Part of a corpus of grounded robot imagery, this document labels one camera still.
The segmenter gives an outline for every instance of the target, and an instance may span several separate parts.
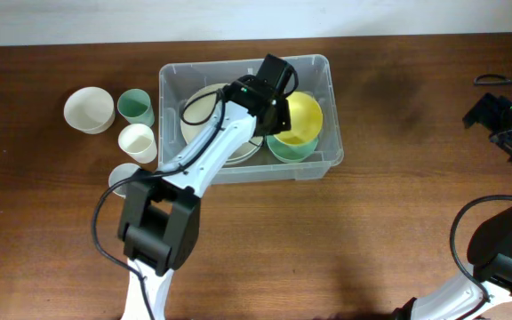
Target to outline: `white cup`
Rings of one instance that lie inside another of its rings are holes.
[[[88,134],[106,131],[114,122],[114,100],[104,89],[87,87],[74,92],[64,105],[64,118],[71,127]]]
[[[140,164],[152,162],[157,156],[156,136],[144,124],[126,126],[117,138],[117,144]]]
[[[112,173],[110,173],[110,176],[108,178],[108,186],[112,187],[114,183],[123,180],[125,178],[130,178],[136,171],[138,171],[140,167],[137,164],[120,164],[114,170],[112,170]],[[126,190],[127,184],[124,184],[114,190],[114,193],[125,199],[125,190]]]

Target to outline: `white backdrop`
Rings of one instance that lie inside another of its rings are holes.
[[[512,31],[512,0],[0,0],[0,45]]]

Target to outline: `wooden table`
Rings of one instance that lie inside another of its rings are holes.
[[[483,127],[461,123],[488,91],[472,86],[475,76],[512,78],[512,34],[0,47],[0,318],[124,311],[127,272],[96,252],[90,218],[110,171],[131,161],[116,143],[127,123],[118,115],[102,134],[78,132],[62,116],[69,94],[95,85],[116,100],[142,88],[157,101],[167,63],[267,52],[329,59],[345,159],[321,180],[209,188],[168,317],[389,313],[453,276],[455,213],[473,198],[512,194],[508,156]],[[510,88],[490,91],[512,99]],[[483,204],[462,221],[461,253],[507,206]],[[99,221],[120,258],[121,207],[113,196]],[[512,319],[512,303],[486,315]]]

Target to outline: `green bowl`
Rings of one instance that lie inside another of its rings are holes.
[[[312,141],[300,146],[288,146],[274,136],[266,137],[266,143],[272,154],[286,164],[296,164],[311,156],[316,150],[317,142],[319,142],[319,138],[316,137]]]

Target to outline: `brown tabletop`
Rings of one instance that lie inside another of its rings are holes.
[[[98,135],[70,128],[70,93],[99,86],[117,100],[141,88],[157,112],[163,65],[267,52],[329,59],[345,159],[321,180],[210,187],[168,317],[389,313],[454,276],[453,216],[473,198],[512,194],[508,156],[485,128],[461,122],[485,92],[512,99],[512,88],[472,86],[483,73],[512,78],[512,34],[0,47],[0,318],[124,311],[128,274],[96,252],[90,219],[110,171],[132,161],[116,141],[127,123],[117,115]],[[507,206],[469,213],[460,254]],[[121,208],[119,197],[108,200],[99,234],[123,258]],[[486,315],[512,318],[512,303]]]

